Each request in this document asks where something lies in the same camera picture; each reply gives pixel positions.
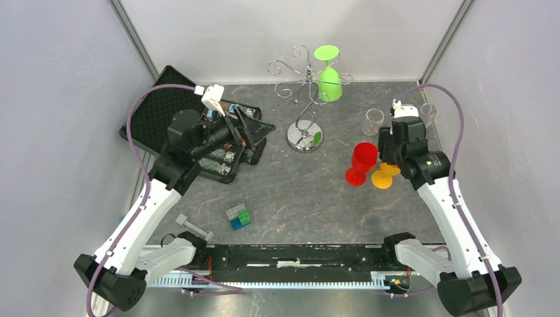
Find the yellow wine glass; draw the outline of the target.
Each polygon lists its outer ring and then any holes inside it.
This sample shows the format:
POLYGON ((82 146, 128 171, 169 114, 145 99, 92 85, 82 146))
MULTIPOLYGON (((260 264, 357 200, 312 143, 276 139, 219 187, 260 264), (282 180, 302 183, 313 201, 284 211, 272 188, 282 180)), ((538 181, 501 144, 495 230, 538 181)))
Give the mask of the yellow wine glass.
POLYGON ((400 174, 401 170, 396 165, 381 162, 378 170, 372 173, 371 181, 373 185, 381 190, 390 188, 393 184, 393 177, 400 174))

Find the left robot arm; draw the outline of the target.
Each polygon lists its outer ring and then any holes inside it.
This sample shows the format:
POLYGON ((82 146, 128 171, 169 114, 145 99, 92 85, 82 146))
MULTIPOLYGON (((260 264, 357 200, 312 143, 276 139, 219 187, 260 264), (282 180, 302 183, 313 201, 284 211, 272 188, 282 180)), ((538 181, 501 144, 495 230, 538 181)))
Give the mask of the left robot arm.
POLYGON ((192 109, 174 114, 164 149, 144 176, 144 192, 93 255, 81 254, 75 260, 74 268, 88 288, 88 309, 96 294, 114 309, 130 310, 149 283, 184 265, 199 269, 206 264, 207 250, 182 236, 150 255, 142 256, 141 251, 201 173, 199 160, 227 143, 257 145, 276 129, 238 108, 234 112, 211 122, 202 121, 201 114, 192 109))

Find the green wine glass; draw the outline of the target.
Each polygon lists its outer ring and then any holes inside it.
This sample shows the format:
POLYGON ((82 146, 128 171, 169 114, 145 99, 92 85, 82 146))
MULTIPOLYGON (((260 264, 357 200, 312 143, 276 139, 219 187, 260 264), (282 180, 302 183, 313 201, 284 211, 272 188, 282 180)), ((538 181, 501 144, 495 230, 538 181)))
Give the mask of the green wine glass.
POLYGON ((330 44, 320 46, 315 50, 314 57, 326 63, 326 67, 317 72, 320 99, 324 102, 338 100, 342 96, 342 84, 339 73, 333 68, 333 65, 339 59, 339 48, 330 44))

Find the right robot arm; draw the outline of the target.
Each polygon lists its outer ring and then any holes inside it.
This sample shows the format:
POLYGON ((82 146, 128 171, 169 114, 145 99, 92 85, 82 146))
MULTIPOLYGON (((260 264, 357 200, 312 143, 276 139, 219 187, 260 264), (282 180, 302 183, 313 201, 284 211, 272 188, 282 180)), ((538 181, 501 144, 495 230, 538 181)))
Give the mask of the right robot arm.
POLYGON ((390 127, 381 128, 378 146, 381 162, 397 166, 430 209, 451 256, 439 256, 402 232, 384 239, 382 263, 389 269, 406 265, 420 273, 436 287, 453 316, 503 307, 522 277, 516 267, 505 267, 483 238, 448 157, 429 150, 423 121, 412 116, 392 120, 390 127))

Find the clear wine glass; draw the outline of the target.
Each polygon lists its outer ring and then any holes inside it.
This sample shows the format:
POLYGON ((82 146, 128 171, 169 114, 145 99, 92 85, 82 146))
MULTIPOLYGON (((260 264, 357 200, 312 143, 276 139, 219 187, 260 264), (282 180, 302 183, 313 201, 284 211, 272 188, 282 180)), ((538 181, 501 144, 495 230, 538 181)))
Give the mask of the clear wine glass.
POLYGON ((368 109, 361 120, 361 131, 364 135, 378 134, 384 123, 384 112, 377 108, 368 109))
POLYGON ((419 117, 422 119, 425 127, 430 127, 438 114, 438 108, 433 104, 425 103, 419 109, 419 117))

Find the red wine glass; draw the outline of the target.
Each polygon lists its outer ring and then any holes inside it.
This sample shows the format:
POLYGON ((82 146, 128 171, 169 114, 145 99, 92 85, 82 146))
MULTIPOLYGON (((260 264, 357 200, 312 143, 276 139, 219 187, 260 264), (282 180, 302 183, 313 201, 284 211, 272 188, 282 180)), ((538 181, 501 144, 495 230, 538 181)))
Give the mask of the red wine glass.
POLYGON ((367 174, 374 168, 378 159, 378 148, 369 142, 355 146, 351 157, 351 168, 345 173, 345 180, 351 186, 362 186, 367 174))

